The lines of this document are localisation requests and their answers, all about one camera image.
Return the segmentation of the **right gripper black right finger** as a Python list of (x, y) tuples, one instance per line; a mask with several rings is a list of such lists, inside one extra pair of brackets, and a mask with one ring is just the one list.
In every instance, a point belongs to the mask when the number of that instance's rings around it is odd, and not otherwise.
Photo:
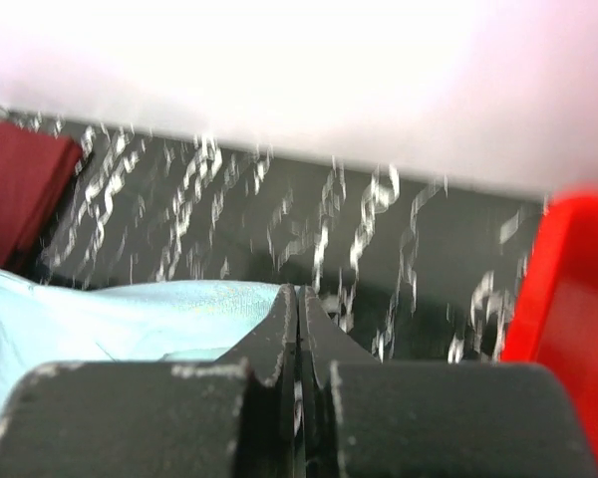
[(309, 286), (298, 291), (298, 359), (305, 475), (342, 477), (337, 434), (343, 405), (338, 366), (378, 361), (331, 320)]

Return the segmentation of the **blue-grey t-shirt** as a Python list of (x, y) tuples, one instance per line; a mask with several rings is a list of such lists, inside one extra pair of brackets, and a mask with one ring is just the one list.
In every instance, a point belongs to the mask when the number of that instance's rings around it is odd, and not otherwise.
[(34, 367), (62, 360), (213, 360), (268, 314), (276, 285), (173, 281), (96, 291), (0, 269), (0, 411)]

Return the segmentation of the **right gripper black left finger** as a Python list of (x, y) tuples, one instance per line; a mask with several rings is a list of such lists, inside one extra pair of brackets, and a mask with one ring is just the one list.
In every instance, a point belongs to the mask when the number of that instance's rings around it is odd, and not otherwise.
[(292, 477), (298, 304), (291, 285), (279, 288), (269, 312), (218, 359), (246, 373), (234, 451), (235, 477)]

